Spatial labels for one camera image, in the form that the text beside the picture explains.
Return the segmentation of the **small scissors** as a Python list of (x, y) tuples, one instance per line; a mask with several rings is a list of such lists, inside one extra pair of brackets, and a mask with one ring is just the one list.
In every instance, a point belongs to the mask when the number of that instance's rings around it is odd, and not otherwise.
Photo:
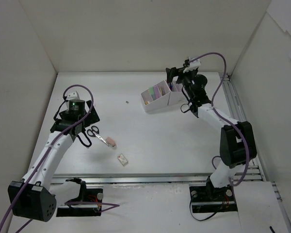
[(99, 139), (102, 143), (107, 145), (108, 147), (110, 146), (110, 144), (103, 137), (99, 135), (99, 128), (97, 126), (94, 126), (94, 125), (91, 126), (89, 129), (87, 129), (86, 133), (89, 137), (95, 137)]

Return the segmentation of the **yellow ruler strip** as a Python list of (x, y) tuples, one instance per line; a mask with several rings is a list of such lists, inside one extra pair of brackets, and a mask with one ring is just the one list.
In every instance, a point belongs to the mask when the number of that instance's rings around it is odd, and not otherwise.
[(161, 87), (161, 93), (162, 93), (162, 96), (165, 95), (165, 89), (163, 87)]

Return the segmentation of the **pink eraser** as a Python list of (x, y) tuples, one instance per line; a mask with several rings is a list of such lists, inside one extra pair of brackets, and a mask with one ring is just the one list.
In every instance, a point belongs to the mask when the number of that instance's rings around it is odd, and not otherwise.
[(110, 147), (112, 147), (112, 148), (116, 147), (116, 142), (112, 138), (107, 137), (105, 140)]

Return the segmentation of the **purple highlighter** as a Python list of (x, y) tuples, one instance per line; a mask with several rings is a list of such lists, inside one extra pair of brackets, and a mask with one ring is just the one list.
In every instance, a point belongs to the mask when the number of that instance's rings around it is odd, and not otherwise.
[(159, 87), (157, 85), (153, 86), (154, 93), (155, 93), (155, 99), (158, 99), (161, 97), (161, 92), (159, 90)]

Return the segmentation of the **green capped marker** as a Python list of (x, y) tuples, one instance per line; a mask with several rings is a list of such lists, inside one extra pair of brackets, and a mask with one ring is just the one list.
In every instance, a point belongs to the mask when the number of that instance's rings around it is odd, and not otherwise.
[(156, 95), (155, 95), (155, 91), (154, 91), (153, 87), (149, 88), (149, 93), (150, 93), (152, 99), (155, 100), (156, 99)]

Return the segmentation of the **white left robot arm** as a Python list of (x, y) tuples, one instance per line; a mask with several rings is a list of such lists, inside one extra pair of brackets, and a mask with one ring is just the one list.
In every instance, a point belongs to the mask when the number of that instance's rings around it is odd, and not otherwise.
[(19, 181), (12, 181), (8, 195), (15, 216), (49, 221), (56, 208), (70, 200), (83, 203), (87, 199), (85, 182), (70, 178), (57, 188), (51, 189), (53, 175), (64, 154), (80, 133), (99, 117), (91, 100), (68, 100), (68, 109), (57, 112), (59, 118), (50, 129), (48, 140), (32, 168)]

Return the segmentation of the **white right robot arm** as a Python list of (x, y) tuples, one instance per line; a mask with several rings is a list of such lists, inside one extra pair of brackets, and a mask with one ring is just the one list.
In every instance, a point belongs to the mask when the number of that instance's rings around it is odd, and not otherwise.
[(210, 124), (220, 133), (218, 167), (209, 176), (205, 194), (210, 200), (222, 195), (222, 188), (238, 186), (246, 176), (249, 162), (256, 158), (252, 125), (248, 121), (240, 122), (228, 117), (215, 108), (210, 101), (205, 87), (207, 78), (198, 70), (185, 72), (184, 68), (166, 68), (167, 83), (177, 78), (176, 83), (182, 85), (182, 93), (187, 100), (189, 111), (194, 116)]

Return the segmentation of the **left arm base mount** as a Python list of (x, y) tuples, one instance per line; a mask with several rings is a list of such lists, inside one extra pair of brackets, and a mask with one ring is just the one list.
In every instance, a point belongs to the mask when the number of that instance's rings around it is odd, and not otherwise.
[[(99, 202), (103, 200), (103, 189), (87, 187), (85, 181), (80, 178), (70, 178), (66, 182), (74, 182), (80, 184), (79, 195), (69, 200), (69, 202)], [(78, 204), (78, 205), (64, 205), (57, 208), (56, 217), (88, 217), (101, 216), (102, 205), (100, 204)]]

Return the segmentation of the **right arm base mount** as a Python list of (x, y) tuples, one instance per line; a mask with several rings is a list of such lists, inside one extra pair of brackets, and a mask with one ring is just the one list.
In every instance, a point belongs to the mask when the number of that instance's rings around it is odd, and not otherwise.
[(238, 207), (230, 185), (215, 188), (210, 179), (204, 186), (189, 186), (189, 210), (193, 219), (203, 222), (219, 213), (237, 212)]

